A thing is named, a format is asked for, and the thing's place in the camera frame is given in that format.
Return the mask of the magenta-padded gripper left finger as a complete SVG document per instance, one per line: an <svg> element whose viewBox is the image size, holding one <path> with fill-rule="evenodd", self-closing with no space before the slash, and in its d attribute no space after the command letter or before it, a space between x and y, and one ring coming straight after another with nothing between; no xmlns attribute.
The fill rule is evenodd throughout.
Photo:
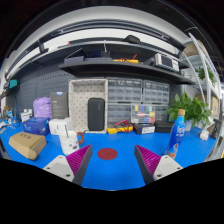
<svg viewBox="0 0 224 224"><path fill-rule="evenodd" d="M57 156L44 167L44 170L81 185L92 155L92 145L88 145L68 156Z"/></svg>

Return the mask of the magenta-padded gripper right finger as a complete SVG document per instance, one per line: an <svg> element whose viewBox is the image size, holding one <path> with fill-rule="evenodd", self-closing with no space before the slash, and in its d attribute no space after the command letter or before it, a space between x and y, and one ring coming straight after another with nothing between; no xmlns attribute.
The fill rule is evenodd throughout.
<svg viewBox="0 0 224 224"><path fill-rule="evenodd" d="M134 155L137 159L145 184L160 180L182 169L170 156L159 156L147 148L136 145Z"/></svg>

